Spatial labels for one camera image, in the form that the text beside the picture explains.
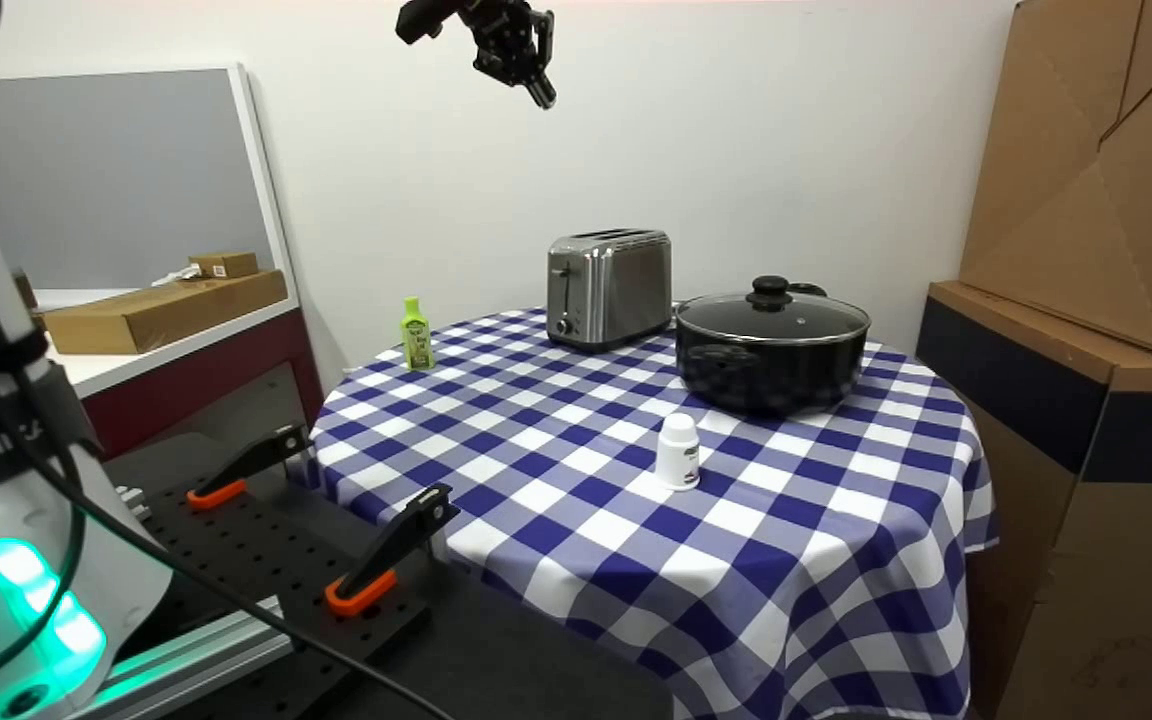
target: cable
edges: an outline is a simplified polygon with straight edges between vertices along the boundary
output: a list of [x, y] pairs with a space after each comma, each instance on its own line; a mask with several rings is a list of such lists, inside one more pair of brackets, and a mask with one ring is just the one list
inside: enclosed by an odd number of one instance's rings
[[44, 618], [36, 620], [36, 629], [29, 629], [17, 643], [7, 643], [7, 649], [0, 654], [0, 668], [10, 663], [10, 659], [46, 629], [50, 614], [61, 609], [61, 600], [63, 600], [70, 578], [76, 578], [76, 565], [78, 565], [82, 516], [88, 516], [88, 522], [105, 524], [110, 535], [119, 535], [123, 546], [138, 550], [142, 558], [168, 565], [173, 572], [179, 572], [179, 578], [187, 578], [187, 579], [196, 579], [196, 585], [203, 585], [208, 592], [223, 598], [227, 606], [243, 609], [243, 614], [256, 618], [256, 620], [264, 620], [269, 629], [297, 635], [301, 643], [331, 657], [336, 663], [342, 663], [342, 668], [368, 675], [371, 684], [404, 695], [406, 706], [424, 708], [426, 717], [438, 717], [438, 720], [446, 717], [443, 708], [434, 708], [433, 700], [417, 695], [411, 687], [386, 680], [383, 672], [374, 672], [374, 668], [368, 668], [368, 663], [336, 654], [331, 643], [325, 643], [325, 642], [314, 642], [314, 635], [302, 635], [301, 629], [283, 626], [279, 618], [248, 606], [243, 598], [227, 592], [223, 585], [208, 579], [203, 572], [179, 565], [175, 558], [168, 558], [164, 550], [154, 550], [152, 540], [142, 540], [136, 528], [119, 524], [119, 522], [107, 516], [100, 505], [90, 505], [90, 500], [82, 497], [82, 489], [78, 489], [70, 454], [69, 454], [69, 444], [57, 435], [46, 411], [41, 411], [41, 401], [36, 401], [29, 375], [17, 367], [10, 382], [17, 382], [17, 394], [19, 394], [23, 408], [41, 420], [44, 439], [46, 439], [46, 454], [57, 454], [57, 461], [61, 461], [61, 474], [23, 439], [23, 432], [19, 432], [19, 424], [10, 420], [3, 398], [0, 398], [0, 427], [7, 432], [10, 448], [19, 448], [19, 454], [29, 457], [29, 466], [70, 505], [76, 516], [70, 516], [69, 562], [63, 562], [63, 567], [69, 567], [69, 565], [70, 565], [70, 567], [61, 578], [61, 585], [57, 585]]

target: blue and white checkered tablecloth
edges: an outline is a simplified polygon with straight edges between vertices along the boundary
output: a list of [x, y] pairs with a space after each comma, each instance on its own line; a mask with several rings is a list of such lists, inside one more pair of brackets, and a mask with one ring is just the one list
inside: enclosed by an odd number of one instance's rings
[[[654, 672], [686, 717], [963, 717], [963, 551], [993, 486], [968, 408], [866, 344], [831, 411], [743, 424], [691, 401], [672, 337], [579, 356], [543, 313], [434, 334], [342, 375], [313, 439], [325, 491], [386, 522], [426, 486], [446, 562]], [[669, 411], [701, 424], [701, 489], [652, 482]]]

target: silver toaster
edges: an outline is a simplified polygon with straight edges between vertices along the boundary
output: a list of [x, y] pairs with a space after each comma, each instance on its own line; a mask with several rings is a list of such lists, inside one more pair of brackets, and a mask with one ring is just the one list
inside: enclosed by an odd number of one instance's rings
[[672, 315], [669, 238], [601, 227], [549, 249], [549, 337], [572, 350], [615, 350]]

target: pot lid knob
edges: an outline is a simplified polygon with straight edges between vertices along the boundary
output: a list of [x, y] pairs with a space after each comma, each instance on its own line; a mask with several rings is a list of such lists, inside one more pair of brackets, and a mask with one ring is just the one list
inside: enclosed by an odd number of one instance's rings
[[779, 313], [782, 303], [791, 303], [788, 279], [782, 278], [754, 278], [750, 291], [749, 291], [749, 303], [754, 313]]

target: white wall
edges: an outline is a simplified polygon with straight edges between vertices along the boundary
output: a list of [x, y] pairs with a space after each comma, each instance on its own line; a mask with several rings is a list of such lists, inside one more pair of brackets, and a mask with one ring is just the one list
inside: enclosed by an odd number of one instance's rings
[[654, 226], [674, 295], [814, 279], [913, 350], [950, 278], [1012, 0], [557, 0], [558, 103], [404, 50], [395, 0], [10, 0], [0, 76], [248, 63], [327, 386], [434, 325], [543, 303], [543, 249]]

